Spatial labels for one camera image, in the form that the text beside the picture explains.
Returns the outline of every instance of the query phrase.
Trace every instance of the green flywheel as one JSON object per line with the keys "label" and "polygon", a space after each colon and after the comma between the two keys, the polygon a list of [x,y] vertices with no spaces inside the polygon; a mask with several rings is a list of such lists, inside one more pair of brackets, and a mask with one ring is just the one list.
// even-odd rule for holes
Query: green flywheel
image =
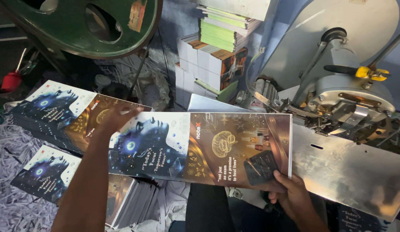
{"label": "green flywheel", "polygon": [[119,58],[155,33],[162,0],[0,0],[19,24],[60,49],[93,59]]}

